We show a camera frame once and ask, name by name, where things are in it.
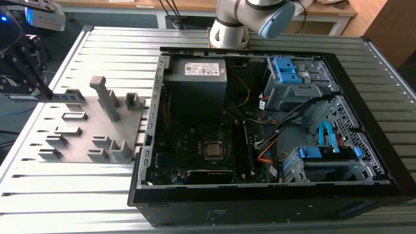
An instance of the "black cable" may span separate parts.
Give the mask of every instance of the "black cable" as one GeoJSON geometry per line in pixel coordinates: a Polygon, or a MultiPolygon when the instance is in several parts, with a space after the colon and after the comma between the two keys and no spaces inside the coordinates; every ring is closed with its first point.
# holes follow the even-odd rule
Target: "black cable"
{"type": "Polygon", "coordinates": [[[278,134],[280,134],[281,130],[285,128],[286,124],[290,123],[294,119],[297,119],[304,114],[304,112],[305,112],[306,108],[309,107],[309,105],[314,104],[318,101],[330,100],[333,98],[333,96],[334,95],[330,94],[330,95],[322,95],[321,97],[310,98],[308,101],[302,102],[297,107],[294,107],[286,113],[286,115],[282,117],[282,119],[278,121],[274,133],[266,139],[261,140],[256,144],[256,147],[260,147],[268,141],[273,140],[278,136],[278,134]]]}
{"type": "Polygon", "coordinates": [[[172,3],[173,3],[173,6],[174,6],[174,9],[176,9],[177,15],[178,15],[178,17],[180,17],[180,29],[182,29],[182,19],[181,19],[180,11],[178,11],[178,9],[177,9],[177,6],[176,6],[176,3],[174,3],[174,0],[172,0],[172,3]]]}
{"type": "Polygon", "coordinates": [[[172,16],[169,15],[169,13],[168,13],[168,11],[166,11],[166,8],[164,7],[164,4],[162,4],[161,0],[158,0],[158,3],[160,3],[160,5],[161,5],[161,7],[162,7],[162,9],[164,9],[164,12],[166,13],[166,16],[168,16],[170,22],[172,22],[173,24],[176,24],[174,20],[172,19],[172,16]]]}
{"type": "Polygon", "coordinates": [[[248,120],[248,121],[252,121],[252,122],[256,122],[256,123],[261,123],[261,124],[268,124],[268,122],[261,122],[258,120],[254,120],[252,118],[244,118],[244,117],[240,117],[237,116],[234,113],[232,113],[229,110],[224,110],[224,112],[230,115],[232,117],[234,117],[236,119],[240,119],[240,120],[248,120]]]}
{"type": "Polygon", "coordinates": [[[4,143],[0,144],[0,149],[5,148],[5,147],[8,147],[8,146],[10,146],[13,144],[14,144],[14,140],[4,142],[4,143]]]}
{"type": "Polygon", "coordinates": [[[0,149],[2,149],[2,148],[5,148],[5,147],[9,147],[9,146],[12,146],[14,143],[10,143],[10,144],[8,144],[8,145],[2,145],[2,146],[0,146],[0,149]]]}
{"type": "Polygon", "coordinates": [[[5,145],[5,144],[8,144],[8,143],[12,143],[12,142],[14,142],[16,140],[10,140],[10,141],[6,141],[6,142],[2,142],[2,143],[0,143],[0,146],[2,146],[2,145],[5,145]]]}
{"type": "Polygon", "coordinates": [[[180,27],[180,29],[182,29],[182,21],[181,21],[181,17],[180,17],[180,15],[178,15],[178,12],[174,11],[174,8],[172,7],[172,5],[170,5],[170,3],[169,3],[168,0],[166,0],[166,3],[168,3],[168,5],[169,5],[169,8],[170,8],[172,11],[173,11],[174,16],[176,16],[176,19],[177,19],[177,22],[178,22],[178,27],[180,27]]]}
{"type": "Polygon", "coordinates": [[[8,135],[17,135],[17,136],[18,136],[18,134],[20,134],[20,133],[17,133],[17,132],[10,132],[10,131],[4,131],[4,130],[0,130],[0,133],[1,133],[1,134],[8,134],[8,135]]]}
{"type": "Polygon", "coordinates": [[[297,1],[297,3],[301,5],[301,8],[304,9],[304,21],[301,22],[301,25],[300,25],[300,29],[294,32],[294,34],[300,33],[300,31],[304,29],[305,27],[305,24],[306,24],[306,9],[305,9],[305,6],[301,4],[300,0],[294,0],[297,1]]]}

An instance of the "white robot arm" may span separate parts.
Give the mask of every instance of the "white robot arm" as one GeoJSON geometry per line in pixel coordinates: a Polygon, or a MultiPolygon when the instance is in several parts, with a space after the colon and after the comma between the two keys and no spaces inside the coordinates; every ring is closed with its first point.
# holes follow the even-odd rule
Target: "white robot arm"
{"type": "Polygon", "coordinates": [[[209,43],[214,48],[242,49],[248,29],[270,39],[288,26],[293,14],[294,5],[288,0],[218,0],[209,43]]]}

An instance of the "aluminum table surface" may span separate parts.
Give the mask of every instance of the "aluminum table surface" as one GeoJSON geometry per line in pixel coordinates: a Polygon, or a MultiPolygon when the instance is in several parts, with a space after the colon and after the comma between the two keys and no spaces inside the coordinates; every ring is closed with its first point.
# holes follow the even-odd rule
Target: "aluminum table surface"
{"type": "MultiPolygon", "coordinates": [[[[105,85],[117,95],[134,92],[149,98],[160,46],[208,47],[208,33],[109,27],[82,31],[50,88],[54,92],[78,88],[84,94],[92,92],[85,82],[89,77],[105,76],[105,85]]],[[[372,43],[349,37],[282,35],[264,40],[250,35],[250,47],[336,53],[416,178],[416,96],[372,43]]],[[[0,167],[4,233],[414,232],[416,200],[336,222],[153,228],[138,210],[126,206],[132,163],[42,163],[36,161],[36,151],[20,151],[21,146],[29,144],[30,133],[41,128],[37,117],[46,111],[45,105],[38,104],[0,167]]],[[[145,124],[146,113],[137,145],[144,140],[145,124]]]]}

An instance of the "blue latch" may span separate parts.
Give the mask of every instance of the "blue latch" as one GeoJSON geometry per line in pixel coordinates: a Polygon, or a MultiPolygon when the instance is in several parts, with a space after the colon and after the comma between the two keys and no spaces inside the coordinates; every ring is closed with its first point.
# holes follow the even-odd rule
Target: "blue latch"
{"type": "Polygon", "coordinates": [[[361,159],[362,158],[362,151],[361,151],[361,149],[358,147],[356,147],[356,148],[353,148],[353,152],[356,153],[357,158],[361,159]]]}
{"type": "Polygon", "coordinates": [[[301,84],[302,80],[297,76],[296,66],[289,58],[274,58],[274,69],[280,77],[281,84],[301,84]]]}
{"type": "Polygon", "coordinates": [[[297,153],[300,158],[322,158],[318,147],[301,147],[297,153]]]}

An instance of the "gray post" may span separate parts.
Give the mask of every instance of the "gray post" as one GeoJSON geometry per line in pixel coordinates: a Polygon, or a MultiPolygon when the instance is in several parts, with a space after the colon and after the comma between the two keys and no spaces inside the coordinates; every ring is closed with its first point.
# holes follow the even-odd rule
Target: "gray post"
{"type": "Polygon", "coordinates": [[[116,122],[120,119],[120,115],[116,111],[113,100],[110,99],[108,90],[105,88],[105,77],[92,77],[89,87],[97,91],[101,107],[106,112],[109,120],[116,122]]]}

